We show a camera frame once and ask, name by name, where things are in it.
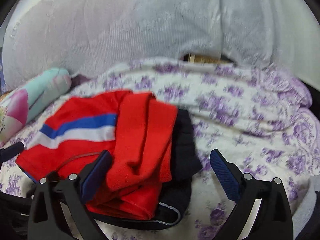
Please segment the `blue stripe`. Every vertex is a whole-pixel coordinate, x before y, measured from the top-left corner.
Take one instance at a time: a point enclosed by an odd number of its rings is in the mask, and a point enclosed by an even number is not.
[[[116,126],[116,114],[102,114],[94,117],[84,117],[78,120],[67,122],[61,125],[57,130],[52,129],[50,126],[44,124],[40,132],[45,134],[51,139],[63,135],[66,131],[79,128],[100,128],[106,125]]]

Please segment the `red fabric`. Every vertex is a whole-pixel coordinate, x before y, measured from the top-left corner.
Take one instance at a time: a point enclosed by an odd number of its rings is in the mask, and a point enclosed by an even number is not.
[[[110,108],[118,114],[116,140],[92,142],[69,140],[58,151],[37,145],[25,150],[17,164],[35,179],[46,176],[72,156],[108,150],[113,165],[94,199],[90,211],[122,218],[150,220],[158,204],[163,182],[171,180],[172,129],[177,108],[157,102],[151,93],[115,91],[94,98],[72,98],[45,123],[57,129],[66,120],[103,114]],[[97,156],[72,160],[59,170],[63,178],[81,169]]]

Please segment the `white floral fabric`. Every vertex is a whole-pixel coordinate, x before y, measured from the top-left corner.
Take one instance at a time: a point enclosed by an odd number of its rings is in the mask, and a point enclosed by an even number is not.
[[[234,64],[190,64],[153,58],[117,64],[51,104],[6,145],[27,145],[45,119],[72,96],[88,97],[108,90],[152,91],[159,100],[188,109],[194,125],[197,154],[203,169],[192,182],[192,196],[183,220],[173,228],[139,231],[98,222],[113,240],[211,240],[234,207],[209,164],[217,148],[227,161],[257,179],[282,179],[292,213],[308,189],[310,176],[320,174],[320,123],[308,110],[307,88],[286,70],[264,70]],[[25,196],[32,182],[12,159],[0,173],[3,192]],[[240,239],[247,236],[258,212],[253,208]]]

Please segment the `metal bolt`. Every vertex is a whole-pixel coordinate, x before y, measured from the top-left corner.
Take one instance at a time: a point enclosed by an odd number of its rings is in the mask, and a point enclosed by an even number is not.
[[[276,184],[281,184],[282,183],[281,179],[279,179],[279,178],[275,178],[274,181],[275,181]]]
[[[75,180],[77,177],[78,177],[78,176],[77,176],[77,174],[75,174],[75,173],[72,173],[72,174],[69,175],[69,179],[70,179],[70,180]]]
[[[40,182],[40,184],[44,184],[44,183],[47,182],[47,179],[46,178],[42,178],[39,182]]]
[[[244,176],[244,178],[245,178],[246,180],[250,180],[250,179],[253,178],[250,173],[245,173],[243,176]]]

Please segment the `white stripe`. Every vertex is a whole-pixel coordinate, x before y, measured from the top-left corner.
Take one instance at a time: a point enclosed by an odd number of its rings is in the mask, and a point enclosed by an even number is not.
[[[66,131],[63,135],[51,139],[45,134],[38,132],[32,141],[26,146],[30,149],[38,144],[49,149],[57,149],[59,144],[67,140],[84,140],[92,142],[103,142],[115,140],[115,127],[112,125],[102,126],[98,129],[77,128]]]

